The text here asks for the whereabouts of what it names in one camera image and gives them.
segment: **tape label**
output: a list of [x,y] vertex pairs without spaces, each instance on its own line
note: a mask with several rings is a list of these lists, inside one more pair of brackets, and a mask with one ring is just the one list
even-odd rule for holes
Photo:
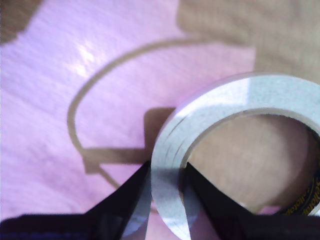
[[307,190],[295,201],[294,204],[279,211],[281,215],[309,215],[311,211],[320,203],[320,136],[313,130],[309,130],[317,146],[316,161],[318,170],[315,173],[312,183]]

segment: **pink surface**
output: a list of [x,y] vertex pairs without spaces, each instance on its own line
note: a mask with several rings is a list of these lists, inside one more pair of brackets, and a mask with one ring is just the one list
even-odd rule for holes
[[[150,109],[175,107],[213,81],[253,70],[252,47],[187,40],[176,25],[177,5],[46,0],[1,46],[1,219],[85,212],[115,190],[103,174],[85,173],[68,134],[69,106],[96,73],[75,115],[79,141],[86,149],[126,151],[145,148]],[[139,166],[101,168],[122,184]],[[163,236],[177,239],[152,213],[147,239]]]

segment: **wooden table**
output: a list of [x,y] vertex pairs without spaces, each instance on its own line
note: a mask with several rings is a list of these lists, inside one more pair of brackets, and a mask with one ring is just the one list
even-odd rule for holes
[[[2,1],[1,219],[87,211],[150,159],[179,103],[223,77],[280,72],[320,84],[319,9],[319,0]],[[295,120],[243,117],[209,133],[190,161],[259,211],[308,185],[308,142]],[[152,208],[147,239],[177,239]]]

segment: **tape roll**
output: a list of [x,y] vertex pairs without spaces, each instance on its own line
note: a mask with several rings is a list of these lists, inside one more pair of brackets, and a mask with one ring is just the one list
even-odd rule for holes
[[[320,85],[280,74],[231,77],[197,94],[168,118],[152,153],[151,189],[160,216],[177,237],[191,239],[179,174],[193,147],[222,121],[263,114],[294,118],[319,135]],[[315,198],[308,214],[320,215],[319,200]]]

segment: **roll of tape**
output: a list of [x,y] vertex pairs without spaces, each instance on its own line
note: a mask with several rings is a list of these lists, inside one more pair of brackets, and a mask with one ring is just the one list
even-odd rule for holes
[[[171,114],[152,153],[151,189],[160,216],[180,239],[191,239],[179,191],[180,169],[186,166],[190,151],[208,129],[243,114],[294,118],[319,135],[320,86],[278,74],[236,76],[211,86]],[[318,191],[320,178],[315,179],[315,184],[319,184]],[[320,215],[319,196],[312,201],[310,206],[314,208],[308,214]]]

